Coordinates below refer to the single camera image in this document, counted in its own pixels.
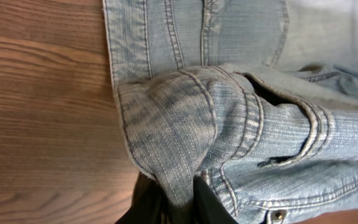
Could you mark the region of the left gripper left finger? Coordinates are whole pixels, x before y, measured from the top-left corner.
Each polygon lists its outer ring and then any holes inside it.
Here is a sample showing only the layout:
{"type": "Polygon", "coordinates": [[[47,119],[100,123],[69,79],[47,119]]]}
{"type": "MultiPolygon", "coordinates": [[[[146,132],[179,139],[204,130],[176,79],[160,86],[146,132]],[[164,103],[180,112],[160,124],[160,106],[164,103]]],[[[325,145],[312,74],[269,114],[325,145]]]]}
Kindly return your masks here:
{"type": "Polygon", "coordinates": [[[160,186],[139,173],[135,183],[132,204],[116,224],[161,224],[165,196],[160,186]]]}

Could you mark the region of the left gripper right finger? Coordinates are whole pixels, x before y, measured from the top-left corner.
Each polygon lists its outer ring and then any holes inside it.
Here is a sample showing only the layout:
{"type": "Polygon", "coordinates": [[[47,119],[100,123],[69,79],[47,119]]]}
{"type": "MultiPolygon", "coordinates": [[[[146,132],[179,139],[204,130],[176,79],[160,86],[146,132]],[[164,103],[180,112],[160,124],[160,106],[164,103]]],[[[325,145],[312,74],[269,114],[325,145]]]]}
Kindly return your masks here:
{"type": "Polygon", "coordinates": [[[237,224],[201,177],[193,179],[193,192],[198,224],[237,224]]]}

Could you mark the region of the light blue denim shorts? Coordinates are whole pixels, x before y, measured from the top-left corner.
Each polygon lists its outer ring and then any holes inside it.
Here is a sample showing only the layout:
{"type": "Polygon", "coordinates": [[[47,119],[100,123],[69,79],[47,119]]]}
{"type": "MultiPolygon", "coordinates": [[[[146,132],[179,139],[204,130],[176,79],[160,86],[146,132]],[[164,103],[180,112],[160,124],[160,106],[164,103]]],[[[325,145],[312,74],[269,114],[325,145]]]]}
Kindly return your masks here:
{"type": "Polygon", "coordinates": [[[237,223],[358,209],[358,1],[105,0],[124,146],[197,223],[201,177],[237,223]]]}

